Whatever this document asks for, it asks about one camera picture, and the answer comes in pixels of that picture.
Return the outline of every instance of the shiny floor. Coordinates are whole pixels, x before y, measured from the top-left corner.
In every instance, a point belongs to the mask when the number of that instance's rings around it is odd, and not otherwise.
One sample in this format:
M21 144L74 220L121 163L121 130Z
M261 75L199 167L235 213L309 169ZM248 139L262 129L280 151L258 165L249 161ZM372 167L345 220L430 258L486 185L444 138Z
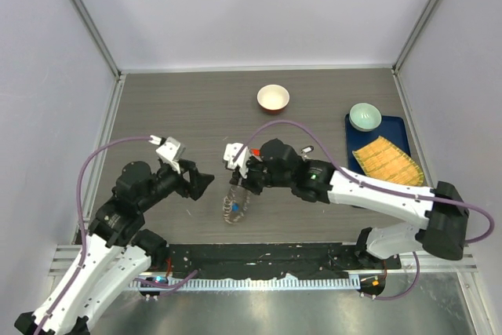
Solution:
M391 275L386 294L410 275ZM475 334L455 274L423 274L405 298L389 302L352 291L176 293L135 300L123 293L93 335L469 335Z
M280 117L264 114L256 102L260 87L271 83L285 86L291 95ZM354 242L361 229L397 220L367 209L303 202L276 188L251 198L243 222L224 223L222 201L231 172L224 168L222 156L227 143L243 142L265 122L287 118L311 128L345 165L344 116L358 102L375 104L384 115L405 116L390 69L127 75L111 139L175 137L187 146L184 158L216 176L197 202L171 195L146 212L146 228L167 242ZM276 126L265 130L252 147L275 137L297 151L313 144L298 129ZM311 155L326 160L316 145ZM109 198L122 167L137 160L158 167L154 146L145 142L119 145L107 153L97 205Z

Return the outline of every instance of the white bowl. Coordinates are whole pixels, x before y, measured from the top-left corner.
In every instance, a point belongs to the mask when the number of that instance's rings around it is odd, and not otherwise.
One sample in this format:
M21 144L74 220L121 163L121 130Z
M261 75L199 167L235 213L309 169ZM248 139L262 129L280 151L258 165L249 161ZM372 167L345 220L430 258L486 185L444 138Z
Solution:
M283 86L264 86L256 96L258 104L268 112L278 113L289 103L289 92Z
M361 102L352 107L349 120L355 129L369 132L382 123L382 114L372 104Z

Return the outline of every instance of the yellow bamboo mat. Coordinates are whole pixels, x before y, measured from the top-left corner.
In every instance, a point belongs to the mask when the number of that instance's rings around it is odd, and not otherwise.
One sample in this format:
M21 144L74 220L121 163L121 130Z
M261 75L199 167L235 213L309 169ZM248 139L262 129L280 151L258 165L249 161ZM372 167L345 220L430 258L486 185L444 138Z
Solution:
M408 186L421 186L424 182L422 169L384 137L352 153L368 177Z

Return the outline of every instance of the wooden table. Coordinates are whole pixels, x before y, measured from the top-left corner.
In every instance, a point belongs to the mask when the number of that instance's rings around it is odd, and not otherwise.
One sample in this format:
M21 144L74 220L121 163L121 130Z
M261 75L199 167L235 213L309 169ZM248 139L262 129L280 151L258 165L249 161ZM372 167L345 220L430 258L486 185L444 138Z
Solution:
M222 199L231 177L222 163L224 148L227 143L243 142L275 118L264 114L256 102L259 88L267 84L285 86L290 92L289 106L280 117L312 129L343 165L347 164L344 116L353 104L370 102L383 115L404 118L389 69L128 75L111 139L150 134L175 137L187 146L184 158L197 162L199 171L216 176L197 202L171 195L150 209L145 214L146 228L171 243L353 242L362 228L398 222L367 209L303 202L288 189L276 188L252 197L242 222L224 223ZM257 137L251 147L259 148L275 137L297 150L313 144L301 130L276 126ZM418 161L413 143L411 148ZM319 148L311 157L326 160ZM108 152L97 205L109 198L122 167L138 160L156 170L155 146L134 142Z

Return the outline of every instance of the white wall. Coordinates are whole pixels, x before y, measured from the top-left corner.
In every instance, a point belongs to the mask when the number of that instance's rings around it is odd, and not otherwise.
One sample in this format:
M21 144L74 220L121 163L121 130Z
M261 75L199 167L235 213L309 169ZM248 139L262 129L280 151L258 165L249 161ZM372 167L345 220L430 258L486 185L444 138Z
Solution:
M0 328L41 303L114 83L68 0L0 0Z
M427 0L84 0L122 69L392 64Z
M402 71L433 174L497 220L475 259L502 314L502 2L442 0ZM469 235L486 229L471 215Z

